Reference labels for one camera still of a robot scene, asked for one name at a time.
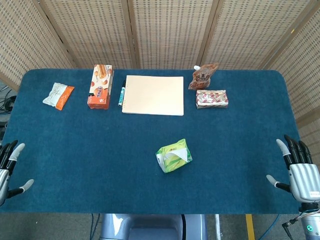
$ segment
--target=yellow tape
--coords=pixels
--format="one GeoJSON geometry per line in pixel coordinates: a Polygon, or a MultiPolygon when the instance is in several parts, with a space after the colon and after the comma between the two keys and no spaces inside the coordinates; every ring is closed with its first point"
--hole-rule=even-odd
{"type": "Polygon", "coordinates": [[[248,232],[248,240],[255,240],[255,231],[254,231],[254,223],[252,222],[252,215],[246,214],[245,221],[246,221],[246,229],[248,232]]]}

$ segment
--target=robotic hand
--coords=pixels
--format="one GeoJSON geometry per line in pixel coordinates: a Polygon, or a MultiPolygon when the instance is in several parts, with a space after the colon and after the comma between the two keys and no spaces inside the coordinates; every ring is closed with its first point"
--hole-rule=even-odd
{"type": "Polygon", "coordinates": [[[17,158],[25,147],[25,144],[21,143],[14,150],[17,143],[18,140],[15,140],[10,144],[0,146],[0,206],[4,204],[6,199],[27,191],[34,183],[34,180],[30,179],[23,186],[9,190],[9,180],[17,163],[17,158]]]}
{"type": "Polygon", "coordinates": [[[313,164],[310,151],[302,141],[295,141],[284,135],[288,147],[277,139],[276,143],[282,151],[286,168],[288,169],[290,185],[275,180],[267,175],[268,181],[276,188],[292,193],[293,197],[301,203],[300,215],[282,224],[288,237],[292,236],[288,226],[301,219],[307,240],[320,240],[320,174],[313,164]]]}

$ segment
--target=notepad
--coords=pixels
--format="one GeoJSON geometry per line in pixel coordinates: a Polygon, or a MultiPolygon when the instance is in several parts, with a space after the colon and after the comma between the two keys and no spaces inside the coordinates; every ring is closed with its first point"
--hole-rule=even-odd
{"type": "Polygon", "coordinates": [[[127,75],[122,112],[183,116],[184,77],[127,75]]]}

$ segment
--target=blue felt surface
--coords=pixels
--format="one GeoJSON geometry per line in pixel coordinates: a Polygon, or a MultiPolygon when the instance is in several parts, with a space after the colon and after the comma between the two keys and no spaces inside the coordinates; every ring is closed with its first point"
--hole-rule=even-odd
{"type": "Polygon", "coordinates": [[[193,70],[114,72],[110,108],[90,109],[91,69],[38,69],[23,78],[4,143],[21,153],[10,187],[35,179],[4,212],[140,214],[295,213],[276,138],[299,138],[283,77],[276,71],[218,70],[210,89],[228,108],[196,109],[193,70]],[[183,76],[184,116],[124,114],[117,106],[126,75],[183,76]],[[42,103],[53,83],[75,86],[62,111],[42,103]],[[155,152],[186,138],[193,161],[163,173],[155,152]]]}

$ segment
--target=green light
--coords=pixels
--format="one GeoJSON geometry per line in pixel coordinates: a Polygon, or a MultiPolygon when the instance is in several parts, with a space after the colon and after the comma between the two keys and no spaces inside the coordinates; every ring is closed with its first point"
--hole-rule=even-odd
{"type": "Polygon", "coordinates": [[[311,225],[306,226],[306,229],[308,229],[308,231],[312,232],[313,227],[311,225]]]}

